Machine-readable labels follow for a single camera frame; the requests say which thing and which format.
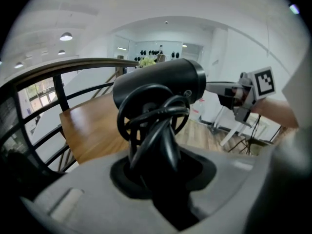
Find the hand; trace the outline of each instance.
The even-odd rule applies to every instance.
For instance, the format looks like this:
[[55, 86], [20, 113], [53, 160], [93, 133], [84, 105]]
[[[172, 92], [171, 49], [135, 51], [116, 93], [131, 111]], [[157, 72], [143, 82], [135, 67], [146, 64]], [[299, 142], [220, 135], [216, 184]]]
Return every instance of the hand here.
[[[245, 102], [245, 100], [247, 98], [247, 95], [249, 93], [249, 91], [246, 90], [246, 89], [241, 89], [241, 90], [243, 90], [241, 98], [234, 98], [234, 106], [235, 107], [241, 107], [244, 104], [244, 102]], [[237, 94], [237, 89], [236, 88], [233, 88], [232, 91], [235, 93], [236, 96], [240, 97], [239, 94], [241, 92], [239, 92], [239, 94]], [[251, 108], [251, 112], [255, 113], [255, 114], [261, 114], [261, 111], [262, 111], [262, 108], [263, 108], [263, 104], [264, 104], [264, 99], [258, 100], [255, 103], [255, 105]]]

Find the wooden handrail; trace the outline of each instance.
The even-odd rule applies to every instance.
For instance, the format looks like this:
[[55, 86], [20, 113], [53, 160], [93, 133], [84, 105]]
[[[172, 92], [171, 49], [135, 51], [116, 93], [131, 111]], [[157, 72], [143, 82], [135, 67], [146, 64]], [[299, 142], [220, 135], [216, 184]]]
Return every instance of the wooden handrail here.
[[83, 70], [89, 68], [102, 67], [136, 67], [137, 61], [115, 59], [115, 58], [79, 58], [72, 60], [65, 60], [47, 64], [36, 69], [30, 70], [9, 81], [13, 83], [17, 90], [20, 91], [38, 81], [60, 75], [63, 73]]

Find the wooden floor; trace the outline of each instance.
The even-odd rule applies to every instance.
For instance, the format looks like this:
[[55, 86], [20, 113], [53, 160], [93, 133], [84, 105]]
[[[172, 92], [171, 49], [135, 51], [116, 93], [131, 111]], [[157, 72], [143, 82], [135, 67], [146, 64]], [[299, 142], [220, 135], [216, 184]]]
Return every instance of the wooden floor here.
[[[235, 146], [240, 140], [241, 136], [234, 135], [223, 147], [220, 146], [220, 142], [227, 135], [227, 132], [218, 130], [213, 135], [209, 130], [209, 126], [188, 120], [184, 128], [176, 135], [176, 141], [179, 144], [186, 144], [189, 146], [206, 149], [208, 151], [226, 152]], [[231, 152], [239, 153], [245, 147], [243, 143], [238, 144]]]
[[[128, 149], [128, 142], [117, 129], [117, 114], [112, 94], [91, 99], [60, 114], [66, 141], [79, 164]], [[176, 140], [179, 144], [223, 152], [242, 139], [234, 136], [221, 147], [219, 143], [226, 134], [220, 131], [213, 135], [207, 125], [188, 120]], [[240, 143], [233, 152], [239, 152], [244, 147]]]

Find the window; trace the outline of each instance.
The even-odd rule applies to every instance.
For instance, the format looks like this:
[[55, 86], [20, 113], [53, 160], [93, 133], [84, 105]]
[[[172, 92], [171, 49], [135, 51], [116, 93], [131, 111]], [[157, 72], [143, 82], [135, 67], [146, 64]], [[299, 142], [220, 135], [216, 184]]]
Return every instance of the window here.
[[55, 92], [49, 93], [50, 101], [53, 101], [54, 97], [56, 96]]
[[40, 93], [44, 90], [42, 81], [39, 81], [36, 83], [36, 89], [37, 89], [37, 93]]
[[40, 97], [40, 100], [41, 100], [43, 106], [48, 105], [50, 103], [48, 96], [42, 96], [42, 97]]
[[30, 85], [27, 88], [27, 94], [28, 94], [28, 98], [31, 98], [31, 97], [33, 97], [33, 96], [35, 96], [37, 94], [36, 85], [35, 84]]
[[54, 87], [53, 78], [48, 78], [42, 81], [43, 90]]
[[31, 104], [34, 111], [37, 111], [38, 109], [40, 109], [42, 107], [40, 99], [38, 97], [31, 100], [30, 104]]

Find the table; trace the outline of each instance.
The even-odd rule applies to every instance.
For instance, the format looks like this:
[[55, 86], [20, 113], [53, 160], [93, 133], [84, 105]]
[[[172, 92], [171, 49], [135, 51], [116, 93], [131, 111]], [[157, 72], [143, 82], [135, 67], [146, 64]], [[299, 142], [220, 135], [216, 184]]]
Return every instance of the table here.
[[66, 141], [79, 164], [128, 149], [117, 129], [118, 109], [106, 94], [59, 115]]

